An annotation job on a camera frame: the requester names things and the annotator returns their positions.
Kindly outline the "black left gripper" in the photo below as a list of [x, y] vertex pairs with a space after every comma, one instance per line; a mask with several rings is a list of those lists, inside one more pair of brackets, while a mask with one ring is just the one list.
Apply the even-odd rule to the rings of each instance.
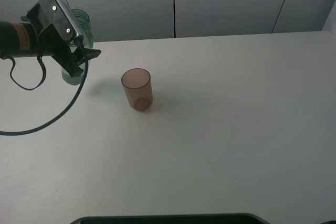
[[75, 38], [75, 56], [69, 48], [69, 39], [73, 38], [72, 27], [65, 23], [55, 25], [49, 23], [33, 23], [33, 29], [36, 35], [36, 42], [33, 47], [33, 56], [52, 56], [71, 77], [79, 77], [83, 73], [80, 64], [97, 58], [101, 54], [99, 49], [88, 49], [83, 45], [83, 37]]

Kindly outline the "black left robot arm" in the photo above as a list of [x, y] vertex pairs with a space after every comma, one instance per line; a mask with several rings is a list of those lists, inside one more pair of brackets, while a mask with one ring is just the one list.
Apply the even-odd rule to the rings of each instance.
[[101, 54], [98, 49], [76, 49], [71, 52], [69, 43], [61, 38], [50, 24], [40, 34], [30, 23], [1, 22], [1, 58], [52, 57], [71, 77], [83, 74], [82, 64]]

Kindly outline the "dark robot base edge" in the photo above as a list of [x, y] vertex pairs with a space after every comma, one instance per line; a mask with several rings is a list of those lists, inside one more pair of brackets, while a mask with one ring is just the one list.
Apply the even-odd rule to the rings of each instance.
[[247, 214], [194, 214], [154, 216], [91, 216], [73, 223], [267, 223], [260, 217]]

